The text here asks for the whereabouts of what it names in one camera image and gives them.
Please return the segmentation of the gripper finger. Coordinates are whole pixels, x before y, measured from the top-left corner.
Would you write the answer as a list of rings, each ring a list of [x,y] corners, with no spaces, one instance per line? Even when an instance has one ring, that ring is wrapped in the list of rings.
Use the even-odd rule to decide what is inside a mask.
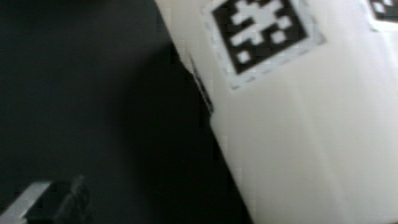
[[[85,177],[34,181],[3,212],[0,224],[92,224]]]

